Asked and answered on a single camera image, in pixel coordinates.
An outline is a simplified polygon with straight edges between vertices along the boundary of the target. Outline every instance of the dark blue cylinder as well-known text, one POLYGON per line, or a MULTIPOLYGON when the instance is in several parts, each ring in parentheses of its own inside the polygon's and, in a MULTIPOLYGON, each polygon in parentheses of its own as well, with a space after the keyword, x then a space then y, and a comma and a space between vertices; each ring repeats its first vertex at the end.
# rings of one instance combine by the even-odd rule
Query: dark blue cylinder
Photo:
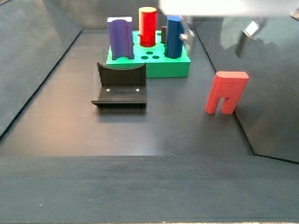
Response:
POLYGON ((165 34, 165 46, 164 56, 171 59, 177 59, 183 55, 183 41, 180 35, 183 33, 181 17, 167 17, 167 34, 165 34))

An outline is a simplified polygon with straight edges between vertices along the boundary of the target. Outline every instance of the cylinder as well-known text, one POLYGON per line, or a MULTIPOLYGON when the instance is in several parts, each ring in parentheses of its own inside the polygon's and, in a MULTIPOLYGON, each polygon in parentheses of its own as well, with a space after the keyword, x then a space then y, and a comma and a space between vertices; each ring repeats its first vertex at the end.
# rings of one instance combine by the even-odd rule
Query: cylinder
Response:
POLYGON ((155 46, 156 8, 139 9, 140 46, 155 46))

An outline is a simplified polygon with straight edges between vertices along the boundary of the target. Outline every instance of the metal wall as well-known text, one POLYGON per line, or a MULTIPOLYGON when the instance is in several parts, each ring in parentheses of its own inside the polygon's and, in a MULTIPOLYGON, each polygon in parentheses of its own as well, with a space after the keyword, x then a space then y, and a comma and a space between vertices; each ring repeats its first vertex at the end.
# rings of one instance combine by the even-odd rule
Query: metal wall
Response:
POLYGON ((235 54, 251 18, 208 18, 197 29, 216 70, 243 70, 249 82, 236 115, 259 155, 299 162, 299 21, 269 18, 235 54))
POLYGON ((0 136, 80 34, 50 0, 0 5, 0 136))
MULTIPOLYGON (((132 17, 137 29, 137 10, 140 7, 155 7, 156 0, 52 0, 78 23, 84 30, 108 28, 108 17, 132 17)), ((157 10, 157 27, 165 25, 165 16, 157 10)))

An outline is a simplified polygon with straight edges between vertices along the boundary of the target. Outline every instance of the black stand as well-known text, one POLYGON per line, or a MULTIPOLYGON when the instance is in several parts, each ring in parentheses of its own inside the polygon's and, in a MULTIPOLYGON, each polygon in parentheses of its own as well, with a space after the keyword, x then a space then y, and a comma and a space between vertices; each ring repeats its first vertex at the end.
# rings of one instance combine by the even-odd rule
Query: black stand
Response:
POLYGON ((97 100, 92 101, 94 105, 145 105, 145 64, 132 69, 113 69, 97 63, 97 72, 101 88, 97 100))

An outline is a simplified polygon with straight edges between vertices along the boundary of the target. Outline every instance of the red object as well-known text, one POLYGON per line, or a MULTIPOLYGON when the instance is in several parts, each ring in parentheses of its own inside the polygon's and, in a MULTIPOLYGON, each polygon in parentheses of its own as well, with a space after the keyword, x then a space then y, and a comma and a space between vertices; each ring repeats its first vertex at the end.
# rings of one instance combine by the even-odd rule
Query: red object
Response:
POLYGON ((205 112, 215 114, 220 98, 224 98, 221 113, 231 115, 237 106, 247 83, 248 74, 245 72, 216 72, 205 112))
POLYGON ((156 8, 139 9, 140 46, 155 46, 156 8))

